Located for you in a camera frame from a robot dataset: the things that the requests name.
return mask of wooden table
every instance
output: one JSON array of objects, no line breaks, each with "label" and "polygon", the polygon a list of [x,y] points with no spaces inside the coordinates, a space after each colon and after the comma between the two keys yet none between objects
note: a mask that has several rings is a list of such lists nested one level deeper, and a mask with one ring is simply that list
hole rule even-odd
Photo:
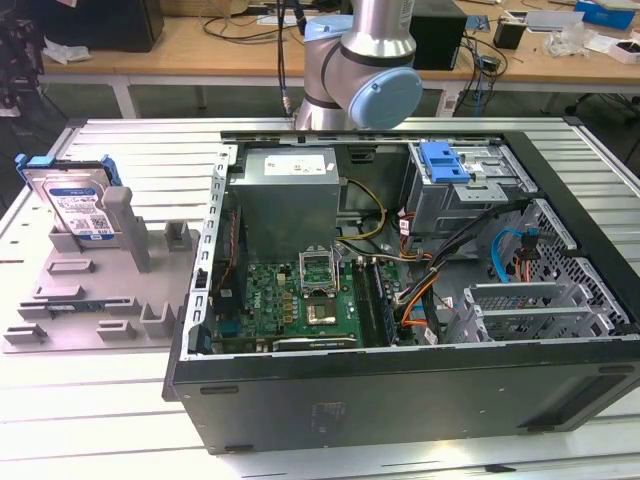
[{"label": "wooden table", "polygon": [[[531,0],[547,10],[571,10],[548,3],[546,0]],[[478,3],[459,2],[458,5],[470,15],[488,15],[497,19],[504,8]],[[531,10],[521,0],[509,0],[506,9]],[[166,18],[165,29],[154,49],[149,53],[92,52],[94,58],[88,62],[60,65],[46,61],[44,82],[50,83],[98,83],[108,84],[114,90],[124,118],[138,116],[130,85],[277,85],[276,49],[273,43],[262,45],[239,45],[219,40],[203,33],[198,18]],[[238,19],[244,24],[250,20]],[[640,16],[634,26],[640,25]],[[491,43],[495,22],[491,32],[474,35]],[[223,22],[214,22],[211,29],[219,32]],[[620,38],[628,32],[588,25],[600,33]],[[273,26],[255,23],[229,25],[227,36],[251,35],[273,29]],[[593,93],[640,93],[640,67],[623,65],[609,56],[597,52],[582,56],[552,58],[544,51],[543,41],[547,34],[526,32],[515,51],[504,50],[509,60],[505,74],[495,84],[496,90],[538,92],[593,92]],[[295,29],[286,35],[285,55],[288,84],[302,86],[304,75],[304,47]],[[481,53],[490,53],[481,47]],[[443,91],[438,115],[451,116],[458,95],[471,78],[473,63],[467,51],[458,56],[452,71],[424,71],[424,88]],[[199,103],[204,102],[201,89],[196,89]]]}]

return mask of blue hard drive label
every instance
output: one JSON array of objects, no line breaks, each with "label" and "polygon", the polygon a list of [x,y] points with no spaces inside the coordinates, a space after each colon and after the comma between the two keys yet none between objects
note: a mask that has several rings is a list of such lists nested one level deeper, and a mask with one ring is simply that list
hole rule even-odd
[{"label": "blue hard drive label", "polygon": [[51,188],[49,198],[69,231],[81,240],[110,240],[114,229],[107,215],[96,204],[93,188]]}]

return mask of metal slotted tabletop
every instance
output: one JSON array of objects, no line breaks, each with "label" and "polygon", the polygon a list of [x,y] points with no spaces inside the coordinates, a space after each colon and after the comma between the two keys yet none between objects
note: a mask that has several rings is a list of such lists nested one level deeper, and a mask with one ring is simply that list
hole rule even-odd
[{"label": "metal slotted tabletop", "polygon": [[[256,129],[287,130],[289,123],[92,120],[67,128],[50,154],[68,160],[109,154],[149,229],[187,219],[201,230],[220,131]],[[525,132],[640,273],[638,181],[584,127],[562,119],[411,119],[399,129]],[[26,189],[0,223],[3,331],[19,323],[15,309],[49,253],[51,224]],[[567,434],[212,457],[182,405],[160,397],[167,359],[165,350],[0,355],[0,477],[452,478],[447,470],[456,469],[453,476],[465,478],[492,475],[485,466],[496,464],[515,469],[502,473],[504,480],[640,472],[638,390]]]}]

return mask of motherboard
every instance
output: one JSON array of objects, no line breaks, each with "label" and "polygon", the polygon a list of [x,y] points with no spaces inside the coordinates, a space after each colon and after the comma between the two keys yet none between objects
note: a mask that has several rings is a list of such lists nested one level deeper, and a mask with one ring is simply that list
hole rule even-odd
[{"label": "motherboard", "polygon": [[[334,289],[309,289],[328,284],[332,277]],[[299,262],[250,264],[244,308],[239,315],[217,319],[214,349],[304,350],[316,349],[323,341],[346,342],[353,348],[388,345],[395,336],[390,304],[399,290],[396,266],[384,261],[306,262],[302,269]]]}]

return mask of ram slot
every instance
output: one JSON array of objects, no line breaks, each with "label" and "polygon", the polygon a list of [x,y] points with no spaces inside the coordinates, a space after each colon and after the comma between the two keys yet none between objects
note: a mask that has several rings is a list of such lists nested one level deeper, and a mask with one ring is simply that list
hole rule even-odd
[{"label": "ram slot", "polygon": [[366,267],[367,281],[369,284],[370,301],[373,303],[377,330],[384,332],[381,339],[385,346],[391,345],[396,337],[396,326],[393,321],[391,307],[384,291],[380,267],[377,263],[371,263]]},{"label": "ram slot", "polygon": [[356,308],[360,319],[360,331],[362,344],[365,347],[381,347],[379,335],[375,323],[374,306],[369,298],[369,287],[364,265],[352,262],[353,287],[356,298]]}]

